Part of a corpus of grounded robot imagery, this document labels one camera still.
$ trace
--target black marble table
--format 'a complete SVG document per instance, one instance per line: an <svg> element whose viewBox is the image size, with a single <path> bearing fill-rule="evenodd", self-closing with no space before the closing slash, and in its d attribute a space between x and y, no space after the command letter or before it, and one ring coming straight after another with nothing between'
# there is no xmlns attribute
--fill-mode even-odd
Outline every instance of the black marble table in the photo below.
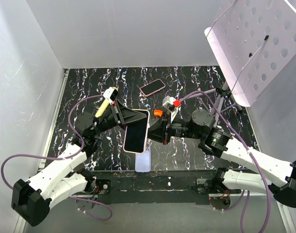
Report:
<svg viewBox="0 0 296 233"><path fill-rule="evenodd" d="M165 89L152 96L144 97L139 88L155 79L162 79ZM194 90L209 90L222 86L225 79L219 67L138 67L138 68L95 68L71 69L58 113L56 126L48 156L57 157L66 148L74 134L68 126L68 114L74 104L84 97L102 94L108 87L119 88L119 99L129 108L147 109L150 111L150 125L157 119L153 117L154 109L161 109L162 99L166 95L182 98ZM210 94L215 101L217 94ZM206 99L204 103L211 108ZM103 99L88 100L78 106L72 121L83 111L95 113ZM224 108L233 104L225 100ZM178 117L189 120L191 113L203 108L197 98L187 100L181 107ZM257 143L244 110L239 114L236 107L223 112L223 116L239 132L249 146ZM219 126L228 131L224 122ZM134 170L135 154L123 151L124 130L115 127L103 135L103 141L92 158L86 162L90 170ZM205 155L197 146L198 140L172 138L171 143L163 145L149 140L151 144L151 170L198 170L216 169L218 167L238 168L239 165Z"/></svg>

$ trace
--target robotic arm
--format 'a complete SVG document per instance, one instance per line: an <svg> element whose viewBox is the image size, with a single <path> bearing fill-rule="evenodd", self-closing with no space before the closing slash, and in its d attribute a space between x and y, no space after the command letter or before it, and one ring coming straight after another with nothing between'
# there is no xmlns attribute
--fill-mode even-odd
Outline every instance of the robotic arm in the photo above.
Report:
<svg viewBox="0 0 296 233"><path fill-rule="evenodd" d="M105 91L105 101L96 116L84 112L77 117L75 129L83 136L84 149L71 159L53 161L45 169L27 181L18 180L13 189L12 208L18 212L31 226L36 226L48 215L56 204L78 192L90 192L96 187L94 174L85 169L78 171L76 167L88 159L98 148L100 134L117 125L125 129L127 125L146 117L146 114L128 109L119 100L115 88ZM180 101L172 97L163 100L166 111L158 111L158 121L149 128L148 138L168 144L172 136L199 139L198 147L208 155L236 162L244 167L258 172L248 152L241 142L231 135L214 127L215 119L206 110L195 110L189 121L175 118L180 110ZM67 157L77 152L82 145L79 138L74 138L72 144L59 156ZM269 185L274 198L290 207L296 207L296 161L289 163L274 159L250 148L266 178L272 182ZM219 168L213 179L200 185L204 192L220 192L226 190L244 189L265 193L265 187L260 175L236 172Z"/></svg>

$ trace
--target white perforated metal sheet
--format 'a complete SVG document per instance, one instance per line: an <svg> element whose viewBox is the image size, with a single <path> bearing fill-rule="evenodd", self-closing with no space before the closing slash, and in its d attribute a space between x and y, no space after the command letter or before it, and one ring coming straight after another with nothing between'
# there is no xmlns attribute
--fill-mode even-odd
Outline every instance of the white perforated metal sheet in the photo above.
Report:
<svg viewBox="0 0 296 233"><path fill-rule="evenodd" d="M217 17L234 0L220 2ZM238 0L208 35L208 42L232 89L249 60L248 55L256 52L267 34L267 42L243 69L233 90L241 106L251 106L296 55L296 10L285 0Z"/></svg>

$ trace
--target light blue smartphone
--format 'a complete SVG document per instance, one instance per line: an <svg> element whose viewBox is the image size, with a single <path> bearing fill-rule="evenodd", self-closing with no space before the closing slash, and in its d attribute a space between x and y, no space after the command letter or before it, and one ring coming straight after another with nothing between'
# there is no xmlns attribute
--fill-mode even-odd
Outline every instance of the light blue smartphone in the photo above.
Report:
<svg viewBox="0 0 296 233"><path fill-rule="evenodd" d="M146 143L143 154L136 154L135 171L149 172L151 170L151 150L150 144Z"/></svg>

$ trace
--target black phone screen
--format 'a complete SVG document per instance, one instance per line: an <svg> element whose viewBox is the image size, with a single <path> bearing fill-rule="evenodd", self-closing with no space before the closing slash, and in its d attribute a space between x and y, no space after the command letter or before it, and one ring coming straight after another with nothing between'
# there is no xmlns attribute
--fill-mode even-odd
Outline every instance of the black phone screen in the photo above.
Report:
<svg viewBox="0 0 296 233"><path fill-rule="evenodd" d="M160 79L157 79L147 84L146 86L141 87L140 89L145 96L148 96L164 87L165 87L165 84Z"/></svg>
<svg viewBox="0 0 296 233"><path fill-rule="evenodd" d="M127 126L124 140L124 151L143 153L145 150L146 133L148 128L149 112L136 110L147 115L146 118Z"/></svg>

